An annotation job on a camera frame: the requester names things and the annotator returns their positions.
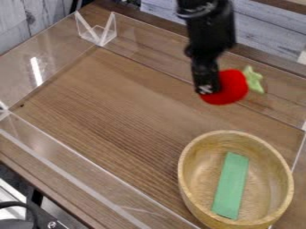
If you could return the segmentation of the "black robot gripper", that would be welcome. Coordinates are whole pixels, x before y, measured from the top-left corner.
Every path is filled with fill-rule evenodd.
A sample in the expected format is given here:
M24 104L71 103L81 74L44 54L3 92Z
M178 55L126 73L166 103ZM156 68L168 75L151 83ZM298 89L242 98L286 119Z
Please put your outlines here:
M176 16L186 21L195 91L208 95L220 91L215 59L235 45L231 0L176 0Z

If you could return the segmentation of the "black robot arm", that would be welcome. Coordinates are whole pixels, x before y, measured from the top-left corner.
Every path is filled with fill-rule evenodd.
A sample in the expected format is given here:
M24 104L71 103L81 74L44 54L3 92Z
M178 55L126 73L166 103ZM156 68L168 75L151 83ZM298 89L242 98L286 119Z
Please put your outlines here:
M218 58L234 47L235 22L231 0L176 0L176 16L186 22L195 91L220 91Z

